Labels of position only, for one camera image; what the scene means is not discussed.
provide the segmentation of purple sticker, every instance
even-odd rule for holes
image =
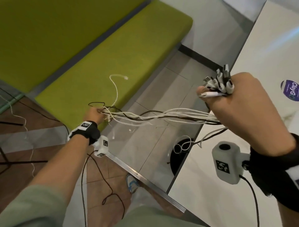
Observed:
[[[299,84],[292,80],[282,81],[280,84],[281,89],[286,97],[290,100],[299,102]]]

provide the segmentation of shoe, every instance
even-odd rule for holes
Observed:
[[[128,173],[126,180],[127,180],[128,189],[133,194],[136,191],[136,189],[140,187],[137,179]]]

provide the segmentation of sleeve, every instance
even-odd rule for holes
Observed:
[[[0,214],[1,227],[61,227],[66,202],[50,187],[25,188]]]

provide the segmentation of floor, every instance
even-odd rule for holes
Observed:
[[[214,74],[178,51],[128,111],[141,114],[148,110],[165,111],[178,107],[207,111],[205,103],[197,97],[196,89],[206,76]],[[169,154],[176,141],[187,138],[184,135],[195,137],[199,126],[163,119],[152,124],[139,128],[116,124],[114,132],[107,135],[109,151],[166,192],[174,177],[167,164]]]
[[[198,99],[195,90],[207,75],[213,75],[213,72],[177,52],[130,107],[130,111],[138,114],[147,110],[163,111],[177,107],[206,111],[205,104]],[[24,104],[52,119],[47,119]],[[50,160],[63,147],[67,136],[66,129],[48,112],[26,97],[13,105],[13,111],[15,115],[27,119],[26,125],[30,142],[24,139],[27,133],[23,127],[0,124],[0,146],[10,161],[29,160],[33,146],[35,149],[32,160]],[[0,115],[0,121],[23,123],[24,120],[12,116],[10,110],[6,110]],[[111,139],[111,134],[108,137],[110,138],[110,150],[114,155],[166,191],[173,178],[170,166],[167,164],[169,151],[180,136],[193,137],[197,130],[197,126],[157,120],[153,122],[153,125],[140,128],[116,125],[115,139]],[[104,179],[128,208],[131,194],[128,192],[125,182],[127,172],[107,157],[97,158],[96,161]],[[34,174],[36,175],[43,166],[43,163],[35,164]],[[14,165],[0,175],[0,212],[32,180],[32,170],[33,167],[30,164]],[[183,215],[155,192],[150,189],[148,191],[169,214],[177,217]],[[106,204],[102,205],[102,200],[110,193],[109,187],[93,160],[88,160],[87,170],[83,173],[83,194],[89,227],[113,226],[121,219],[123,207],[117,197],[110,197]],[[77,181],[67,208],[63,226],[84,227],[80,179]]]

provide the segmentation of hand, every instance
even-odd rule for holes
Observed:
[[[296,145],[295,139],[259,80],[247,72],[238,73],[231,80],[235,85],[232,95],[201,98],[217,119],[260,154],[279,156],[292,151]],[[201,86],[197,94],[206,91]]]
[[[102,123],[106,117],[105,114],[100,113],[102,108],[90,107],[86,112],[83,121],[94,121],[97,125]]]

